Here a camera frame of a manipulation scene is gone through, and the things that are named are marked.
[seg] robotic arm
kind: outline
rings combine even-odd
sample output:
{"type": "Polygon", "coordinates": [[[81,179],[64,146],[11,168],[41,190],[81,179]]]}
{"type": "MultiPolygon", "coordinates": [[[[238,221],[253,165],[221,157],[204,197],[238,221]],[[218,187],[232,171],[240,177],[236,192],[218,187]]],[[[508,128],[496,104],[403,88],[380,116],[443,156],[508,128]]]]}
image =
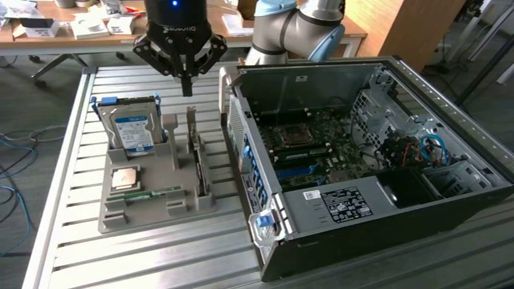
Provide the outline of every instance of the robotic arm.
{"type": "Polygon", "coordinates": [[[148,24],[133,52],[162,75],[180,79],[182,96],[192,96],[192,83],[226,51],[222,36],[210,31],[205,0],[144,0],[148,24]],[[208,52],[201,55],[209,41],[208,52]]]}
{"type": "MultiPolygon", "coordinates": [[[[210,31],[206,0],[144,0],[148,25],[133,52],[162,74],[180,80],[182,96],[192,83],[226,51],[226,43],[210,31]],[[200,51],[209,41],[206,54],[200,51]]],[[[324,61],[339,45],[344,27],[344,0],[258,0],[254,7],[252,48],[245,65],[286,62],[286,51],[324,61]]]]}
{"type": "Polygon", "coordinates": [[[258,0],[252,48],[245,65],[286,62],[286,51],[313,62],[325,61],[344,33],[344,0],[258,0]]]}

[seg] warning label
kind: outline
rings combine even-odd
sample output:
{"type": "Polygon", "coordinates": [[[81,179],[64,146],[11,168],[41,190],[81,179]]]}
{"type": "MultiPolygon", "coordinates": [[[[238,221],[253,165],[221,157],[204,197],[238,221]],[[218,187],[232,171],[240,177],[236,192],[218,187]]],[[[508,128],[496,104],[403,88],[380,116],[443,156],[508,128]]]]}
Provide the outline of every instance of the warning label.
{"type": "Polygon", "coordinates": [[[331,219],[336,223],[372,215],[356,187],[321,193],[321,198],[331,214],[331,219]]]}

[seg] red cable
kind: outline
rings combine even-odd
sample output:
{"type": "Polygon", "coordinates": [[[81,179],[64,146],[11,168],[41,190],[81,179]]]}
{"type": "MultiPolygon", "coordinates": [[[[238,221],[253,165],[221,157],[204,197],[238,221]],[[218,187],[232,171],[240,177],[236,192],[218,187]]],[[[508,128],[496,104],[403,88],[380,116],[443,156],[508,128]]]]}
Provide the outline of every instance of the red cable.
{"type": "Polygon", "coordinates": [[[411,145],[413,145],[413,143],[407,143],[407,146],[404,147],[401,167],[404,167],[407,165],[407,153],[408,153],[408,148],[411,145]]]}

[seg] green circuit board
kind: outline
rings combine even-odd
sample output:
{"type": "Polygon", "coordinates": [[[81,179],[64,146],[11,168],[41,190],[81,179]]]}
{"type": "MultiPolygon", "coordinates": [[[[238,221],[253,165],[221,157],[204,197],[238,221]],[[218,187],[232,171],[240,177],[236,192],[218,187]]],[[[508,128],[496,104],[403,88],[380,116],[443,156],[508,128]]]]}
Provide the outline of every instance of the green circuit board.
{"type": "MultiPolygon", "coordinates": [[[[364,173],[373,170],[372,166],[376,165],[368,166],[364,163],[360,151],[349,139],[347,132],[349,129],[348,120],[347,114],[333,110],[319,110],[309,112],[305,122],[258,127],[268,151],[285,148],[288,145],[286,142],[290,141],[290,139],[292,141],[301,142],[304,145],[307,145],[309,141],[311,143],[327,145],[327,148],[329,148],[329,152],[323,156],[303,160],[307,163],[315,164],[315,169],[311,174],[278,178],[282,191],[356,179],[360,178],[364,173]],[[284,136],[286,129],[296,132],[293,134],[294,137],[288,138],[288,135],[284,136]]],[[[301,147],[301,145],[289,146],[290,154],[294,154],[294,150],[301,151],[301,147]]],[[[273,163],[276,160],[270,152],[269,158],[273,163]]]]}

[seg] desk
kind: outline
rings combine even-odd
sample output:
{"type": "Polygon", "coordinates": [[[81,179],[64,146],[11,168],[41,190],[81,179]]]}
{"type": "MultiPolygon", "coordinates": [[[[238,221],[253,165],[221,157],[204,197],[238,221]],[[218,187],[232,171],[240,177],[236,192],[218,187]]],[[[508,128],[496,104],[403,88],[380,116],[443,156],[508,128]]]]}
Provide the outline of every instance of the desk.
{"type": "MultiPolygon", "coordinates": [[[[142,1],[122,1],[122,4],[130,7],[142,8],[142,1]]],[[[233,37],[228,35],[221,20],[222,14],[234,14],[234,11],[226,9],[232,7],[222,0],[209,0],[206,6],[208,21],[212,26],[212,32],[220,34],[226,39],[229,48],[250,47],[250,36],[233,37]]],[[[73,13],[85,12],[85,8],[57,8],[53,2],[38,1],[37,9],[46,18],[54,18],[58,21],[73,20],[73,13]]],[[[52,39],[26,38],[25,35],[11,38],[11,26],[0,30],[0,56],[9,55],[43,55],[43,54],[86,54],[98,52],[124,52],[132,51],[133,39],[144,33],[146,19],[136,20],[136,27],[132,35],[110,35],[92,39],[76,40],[70,29],[60,29],[57,37],[52,39]]],[[[353,57],[365,37],[365,31],[348,19],[341,21],[345,32],[341,44],[345,44],[343,56],[353,57]]]]}

